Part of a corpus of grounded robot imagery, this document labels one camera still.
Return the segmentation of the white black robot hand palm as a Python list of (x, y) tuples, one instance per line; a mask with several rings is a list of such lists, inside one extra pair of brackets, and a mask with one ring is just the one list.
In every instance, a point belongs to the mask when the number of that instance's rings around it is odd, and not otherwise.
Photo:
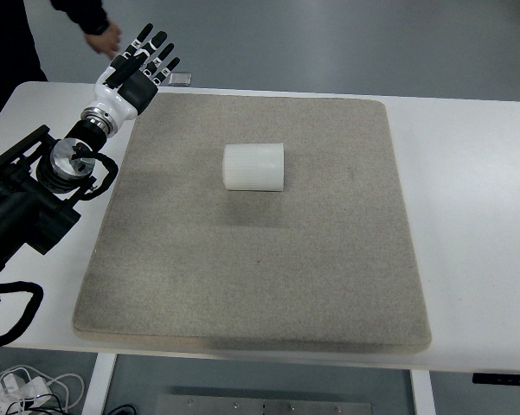
[(127, 120), (140, 115), (158, 92), (150, 71), (137, 71), (121, 86), (109, 87), (106, 79), (113, 71), (105, 71), (94, 85), (94, 98), (81, 114), (101, 130), (119, 130)]

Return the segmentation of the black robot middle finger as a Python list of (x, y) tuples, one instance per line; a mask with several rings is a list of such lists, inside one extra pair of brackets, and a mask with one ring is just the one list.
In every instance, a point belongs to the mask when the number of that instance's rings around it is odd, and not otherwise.
[(142, 29), (138, 35), (138, 41), (140, 42), (138, 47), (138, 63), (140, 65), (144, 65), (167, 39), (167, 34), (160, 30), (147, 41), (150, 33), (151, 29)]

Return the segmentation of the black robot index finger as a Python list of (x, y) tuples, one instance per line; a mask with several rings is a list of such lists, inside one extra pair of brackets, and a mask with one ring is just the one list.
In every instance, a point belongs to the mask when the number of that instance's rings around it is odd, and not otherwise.
[(137, 37), (130, 43), (124, 52), (126, 59), (131, 58), (145, 58), (151, 57), (154, 52), (154, 46), (148, 41), (148, 37), (153, 30), (151, 23), (146, 24), (143, 29), (139, 32)]

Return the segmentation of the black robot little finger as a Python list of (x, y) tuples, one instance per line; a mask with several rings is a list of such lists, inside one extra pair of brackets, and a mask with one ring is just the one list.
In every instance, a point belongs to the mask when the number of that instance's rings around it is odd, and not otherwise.
[(161, 85), (172, 73), (172, 71), (176, 68), (176, 66), (179, 64), (180, 58), (175, 57), (170, 63), (164, 67), (161, 71), (159, 71), (157, 74), (154, 75), (152, 78), (152, 82), (155, 85)]

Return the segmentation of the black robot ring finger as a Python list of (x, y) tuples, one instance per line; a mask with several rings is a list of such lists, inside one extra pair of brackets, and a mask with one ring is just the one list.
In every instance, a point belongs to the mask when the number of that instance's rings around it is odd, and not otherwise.
[(144, 74), (147, 77), (151, 77), (160, 67), (162, 62), (165, 60), (165, 58), (170, 54), (170, 52), (173, 50), (174, 44), (170, 42), (160, 53), (157, 57), (155, 57), (152, 61), (150, 61), (145, 69)]

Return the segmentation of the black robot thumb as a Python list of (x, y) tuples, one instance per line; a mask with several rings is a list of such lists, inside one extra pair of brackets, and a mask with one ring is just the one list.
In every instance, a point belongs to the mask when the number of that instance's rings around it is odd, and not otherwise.
[(106, 77), (106, 86), (119, 87), (125, 83), (143, 64), (143, 57), (119, 54), (111, 67), (113, 72)]

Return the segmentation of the person's dark sleeved forearm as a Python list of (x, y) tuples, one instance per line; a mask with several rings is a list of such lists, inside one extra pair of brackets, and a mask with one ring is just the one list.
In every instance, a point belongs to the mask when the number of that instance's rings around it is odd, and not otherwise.
[(102, 35), (110, 26), (100, 0), (51, 0), (51, 4), (66, 13), (86, 35)]

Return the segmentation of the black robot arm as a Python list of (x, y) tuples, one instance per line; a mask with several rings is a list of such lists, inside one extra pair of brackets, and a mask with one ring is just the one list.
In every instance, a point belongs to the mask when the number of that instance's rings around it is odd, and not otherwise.
[(94, 85), (94, 98), (62, 139), (43, 125), (0, 156), (0, 272), (23, 246), (48, 253), (79, 221), (74, 206), (105, 193), (119, 167), (101, 153), (153, 100), (179, 58), (147, 24)]

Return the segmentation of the person's bare hand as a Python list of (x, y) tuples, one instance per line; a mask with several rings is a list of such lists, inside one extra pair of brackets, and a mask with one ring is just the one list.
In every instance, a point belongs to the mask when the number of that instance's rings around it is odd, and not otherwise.
[(100, 35), (84, 35), (88, 46), (96, 53), (103, 54), (109, 60), (113, 60), (119, 51), (121, 37), (119, 26), (112, 20), (108, 20), (106, 30)]

